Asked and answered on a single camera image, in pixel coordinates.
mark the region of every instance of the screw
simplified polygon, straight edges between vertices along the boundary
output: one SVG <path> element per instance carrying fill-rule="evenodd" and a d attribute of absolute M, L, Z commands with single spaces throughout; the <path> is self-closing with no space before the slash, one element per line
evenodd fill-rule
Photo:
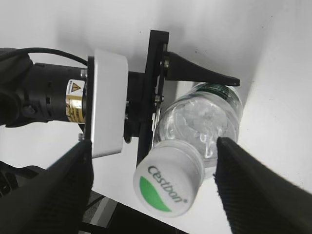
<path fill-rule="evenodd" d="M 88 78 L 88 70 L 86 70 L 86 69 L 81 69 L 81 71 L 80 71 L 80 77 L 81 77 L 82 79 L 87 79 L 87 78 Z"/>
<path fill-rule="evenodd" d="M 155 102 L 156 103 L 160 103 L 160 102 L 163 102 L 164 101 L 164 96 L 162 96 L 160 98 L 160 96 L 158 94 L 155 95 Z"/>
<path fill-rule="evenodd" d="M 79 133 L 78 134 L 78 140 L 79 141 L 83 141 L 84 140 L 84 134 L 83 133 Z"/>
<path fill-rule="evenodd" d="M 168 69 L 168 67 L 169 67 L 169 60 L 165 60 L 165 64 L 164 64 L 164 68 L 166 68 L 166 69 Z"/>

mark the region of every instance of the bottle cap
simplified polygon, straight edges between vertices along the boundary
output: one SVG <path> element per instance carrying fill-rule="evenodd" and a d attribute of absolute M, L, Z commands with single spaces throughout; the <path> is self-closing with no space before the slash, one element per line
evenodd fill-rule
<path fill-rule="evenodd" d="M 189 210 L 203 178 L 203 160 L 197 149 L 185 141 L 165 140 L 138 165 L 134 191 L 152 213 L 175 217 Z"/>

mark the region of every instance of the plastic water bottle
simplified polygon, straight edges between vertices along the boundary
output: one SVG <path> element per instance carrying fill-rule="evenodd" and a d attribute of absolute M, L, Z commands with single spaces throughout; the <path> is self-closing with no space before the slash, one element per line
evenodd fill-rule
<path fill-rule="evenodd" d="M 138 165 L 134 189 L 139 200 L 159 216 L 189 210 L 204 179 L 215 172 L 218 137 L 237 141 L 242 103 L 236 90 L 199 84 L 162 115 L 153 147 Z"/>

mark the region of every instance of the cestbon logo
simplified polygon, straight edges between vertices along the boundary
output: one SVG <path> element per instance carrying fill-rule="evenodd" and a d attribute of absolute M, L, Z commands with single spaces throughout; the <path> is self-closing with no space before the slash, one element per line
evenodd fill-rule
<path fill-rule="evenodd" d="M 165 178 L 161 176 L 161 171 L 155 167 L 150 166 L 147 169 L 148 173 L 151 174 L 154 180 L 161 186 L 161 188 L 168 193 L 168 196 L 175 202 L 185 202 L 187 203 L 186 199 L 182 199 L 176 191 L 174 191 L 173 185 L 168 182 Z M 160 198 L 157 190 L 155 187 L 149 182 L 146 178 L 141 176 L 140 178 L 140 190 L 141 194 L 143 195 L 144 199 L 154 208 L 165 211 L 171 212 L 171 210 L 166 206 L 166 204 Z"/>

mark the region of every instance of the clear plastic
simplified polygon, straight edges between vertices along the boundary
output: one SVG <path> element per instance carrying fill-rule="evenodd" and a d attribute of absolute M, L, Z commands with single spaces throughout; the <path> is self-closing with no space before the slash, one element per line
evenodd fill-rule
<path fill-rule="evenodd" d="M 234 88 L 199 84 L 163 113 L 153 144 L 178 139 L 193 145 L 202 156 L 208 178 L 215 172 L 217 138 L 237 141 L 241 115 L 242 103 Z"/>

